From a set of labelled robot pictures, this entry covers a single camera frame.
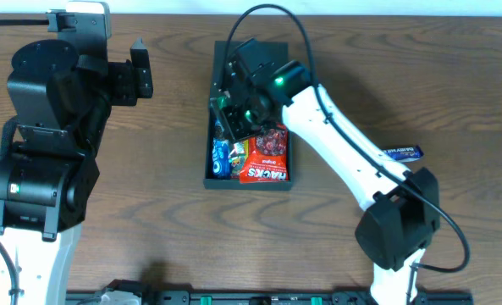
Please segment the green Haribo gummy bag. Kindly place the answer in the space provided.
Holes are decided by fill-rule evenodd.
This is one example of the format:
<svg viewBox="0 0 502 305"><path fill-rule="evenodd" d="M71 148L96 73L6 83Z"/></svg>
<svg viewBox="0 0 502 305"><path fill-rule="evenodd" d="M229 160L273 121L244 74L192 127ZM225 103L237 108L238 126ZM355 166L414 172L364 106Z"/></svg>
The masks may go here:
<svg viewBox="0 0 502 305"><path fill-rule="evenodd" d="M245 165L249 155L249 143L247 140L235 142L230 146L229 164L230 178L235 180L240 177L240 171Z"/></svg>

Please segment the blue Oreo cookie pack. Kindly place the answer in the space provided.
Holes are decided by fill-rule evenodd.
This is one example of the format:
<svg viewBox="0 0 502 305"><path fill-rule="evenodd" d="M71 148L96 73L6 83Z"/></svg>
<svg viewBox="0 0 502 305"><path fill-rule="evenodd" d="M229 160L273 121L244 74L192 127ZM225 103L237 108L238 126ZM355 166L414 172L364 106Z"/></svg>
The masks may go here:
<svg viewBox="0 0 502 305"><path fill-rule="evenodd" d="M216 179L227 180L231 177L229 153L229 140L225 138L222 126L216 120L212 139L212 174Z"/></svg>

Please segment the black gift box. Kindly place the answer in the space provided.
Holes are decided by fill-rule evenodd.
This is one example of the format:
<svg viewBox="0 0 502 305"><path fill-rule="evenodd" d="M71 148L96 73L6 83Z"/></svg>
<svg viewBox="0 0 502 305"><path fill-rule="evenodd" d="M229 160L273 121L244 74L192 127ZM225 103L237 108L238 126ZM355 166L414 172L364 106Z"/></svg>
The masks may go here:
<svg viewBox="0 0 502 305"><path fill-rule="evenodd" d="M213 86L214 80L220 70L223 50L226 41L215 41L213 61L212 61L212 81L210 85L209 97L217 97L218 92ZM275 66L279 68L282 64L287 64L289 59L289 50L287 42L261 42L262 49L264 49L272 58ZM206 156L204 165L204 178L203 185L209 190L238 190L238 191L290 191L293 186L291 179L293 170L293 145L292 134L288 134L287 144L287 166L288 166L288 180L280 182L257 182L249 184L241 184L238 180L221 180L213 175L213 159L212 159L212 143L214 136L214 123L216 116L213 111L209 109L208 126L207 126L207 139L206 139Z"/></svg>

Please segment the red Hacks candy bag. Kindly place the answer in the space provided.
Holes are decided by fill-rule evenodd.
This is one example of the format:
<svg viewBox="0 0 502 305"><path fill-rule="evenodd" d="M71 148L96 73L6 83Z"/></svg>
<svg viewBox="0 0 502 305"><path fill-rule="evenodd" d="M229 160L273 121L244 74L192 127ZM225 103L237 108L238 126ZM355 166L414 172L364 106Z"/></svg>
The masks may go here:
<svg viewBox="0 0 502 305"><path fill-rule="evenodd" d="M277 125L250 138L248 155L240 171L240 183L287 181L288 135L289 132L284 125Z"/></svg>

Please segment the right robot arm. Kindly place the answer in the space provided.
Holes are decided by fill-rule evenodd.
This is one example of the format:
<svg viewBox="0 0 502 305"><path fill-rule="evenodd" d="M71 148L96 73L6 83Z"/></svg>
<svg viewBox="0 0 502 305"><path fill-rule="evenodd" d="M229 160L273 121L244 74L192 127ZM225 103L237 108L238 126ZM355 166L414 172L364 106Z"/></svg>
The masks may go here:
<svg viewBox="0 0 502 305"><path fill-rule="evenodd" d="M439 186L427 169L411 171L373 144L342 114L283 43L219 41L210 96L212 149L246 142L242 183L290 178L297 135L347 185L363 215L355 236L372 260L371 299L416 300L416 272L439 229Z"/></svg>

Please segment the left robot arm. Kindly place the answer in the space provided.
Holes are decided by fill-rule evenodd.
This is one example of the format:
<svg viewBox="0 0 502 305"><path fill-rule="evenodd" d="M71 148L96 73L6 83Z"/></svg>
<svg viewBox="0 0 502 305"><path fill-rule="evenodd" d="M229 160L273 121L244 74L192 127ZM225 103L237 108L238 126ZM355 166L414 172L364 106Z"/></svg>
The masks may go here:
<svg viewBox="0 0 502 305"><path fill-rule="evenodd" d="M0 304L65 303L112 108L153 94L142 40L109 60L107 4L71 2L42 24L52 37L17 51L7 80L16 114L0 146Z"/></svg>

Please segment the blue Dairy Milk chocolate bar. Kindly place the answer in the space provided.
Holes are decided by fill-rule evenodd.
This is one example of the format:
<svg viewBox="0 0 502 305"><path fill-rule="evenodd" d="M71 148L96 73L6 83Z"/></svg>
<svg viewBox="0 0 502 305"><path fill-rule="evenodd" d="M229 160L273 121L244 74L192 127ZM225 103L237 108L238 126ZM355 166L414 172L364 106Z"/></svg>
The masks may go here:
<svg viewBox="0 0 502 305"><path fill-rule="evenodd" d="M393 160L400 163L414 162L424 156L423 150L418 145L388 148L384 149L383 152Z"/></svg>

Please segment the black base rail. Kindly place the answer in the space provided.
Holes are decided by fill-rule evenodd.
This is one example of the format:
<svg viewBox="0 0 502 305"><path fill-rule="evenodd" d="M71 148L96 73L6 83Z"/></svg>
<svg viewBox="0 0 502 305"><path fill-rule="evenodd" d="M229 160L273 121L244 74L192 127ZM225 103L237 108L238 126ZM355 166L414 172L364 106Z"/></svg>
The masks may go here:
<svg viewBox="0 0 502 305"><path fill-rule="evenodd" d="M69 291L66 304L149 304L149 305L365 305L374 304L363 290L333 292L218 292L159 291L131 281L113 280L100 291Z"/></svg>

